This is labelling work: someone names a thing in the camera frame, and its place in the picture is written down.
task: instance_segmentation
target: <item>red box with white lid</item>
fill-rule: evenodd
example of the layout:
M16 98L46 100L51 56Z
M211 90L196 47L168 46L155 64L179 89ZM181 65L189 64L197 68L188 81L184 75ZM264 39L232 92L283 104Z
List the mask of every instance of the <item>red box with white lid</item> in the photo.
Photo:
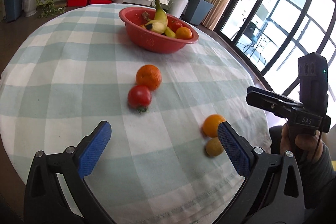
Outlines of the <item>red box with white lid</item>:
M108 4L112 3L112 0L90 0L90 4Z
M68 7L84 7L89 4L89 0L68 0Z

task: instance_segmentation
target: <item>tablecloth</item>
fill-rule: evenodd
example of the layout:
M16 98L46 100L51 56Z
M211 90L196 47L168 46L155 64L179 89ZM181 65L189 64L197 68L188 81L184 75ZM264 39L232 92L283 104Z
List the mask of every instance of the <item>tablecloth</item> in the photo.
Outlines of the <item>tablecloth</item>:
M69 11L26 39L1 75L1 137L26 182L36 151L60 153L108 121L111 140L85 177L105 210L120 224L192 223L227 205L243 181L225 152L205 155L204 119L219 113L269 151L266 116L247 105L251 77L216 41L196 29L199 41L176 53L146 51L118 16L128 6ZM127 93L145 64L163 81L139 114L127 107Z

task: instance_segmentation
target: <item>fruit bowl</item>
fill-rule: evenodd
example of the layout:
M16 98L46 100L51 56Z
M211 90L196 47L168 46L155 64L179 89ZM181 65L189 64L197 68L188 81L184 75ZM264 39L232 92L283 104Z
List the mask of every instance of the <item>fruit bowl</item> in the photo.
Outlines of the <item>fruit bowl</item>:
M170 38L140 27L140 25L147 23L147 21L142 17L143 12L147 12L151 19L154 18L155 10L146 7L127 7L119 12L119 17L123 22L125 22L129 38L139 47L151 52L169 54L177 52L187 44L194 44L197 42L198 33L194 30L194 28L169 14L167 14L168 20L179 21L184 27L191 30L193 34L191 39Z

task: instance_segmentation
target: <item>blue gripper pad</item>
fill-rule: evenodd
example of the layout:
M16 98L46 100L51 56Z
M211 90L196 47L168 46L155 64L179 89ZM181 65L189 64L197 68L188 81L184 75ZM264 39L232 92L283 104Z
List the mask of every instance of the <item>blue gripper pad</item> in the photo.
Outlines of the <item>blue gripper pad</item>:
M245 143L243 143L240 139L241 137L236 133L236 131L230 126L228 122L222 122L218 126L217 133L218 138L237 173L247 179L250 175L251 158L248 155L248 150L244 150L244 146L246 146L246 149L251 148L252 150L251 145L249 148Z
M86 145L86 148L78 158L78 174L81 179L83 179L85 176L90 175L93 168L96 166L96 163L98 162L101 154L103 153L107 143L111 138L111 125L108 122L102 121L91 133L91 135L92 134L94 136L92 137L91 141Z

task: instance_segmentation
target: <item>banana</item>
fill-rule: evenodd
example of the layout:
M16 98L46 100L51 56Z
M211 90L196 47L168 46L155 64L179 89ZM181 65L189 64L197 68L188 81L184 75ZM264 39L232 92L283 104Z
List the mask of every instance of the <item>banana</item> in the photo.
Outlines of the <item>banana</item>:
M175 38L175 33L169 27L166 28L165 35L170 38Z
M156 33L164 33L167 25L168 25L168 18L165 11L162 9L160 0L155 1L155 16L154 20L150 20L145 24L147 30L156 32Z

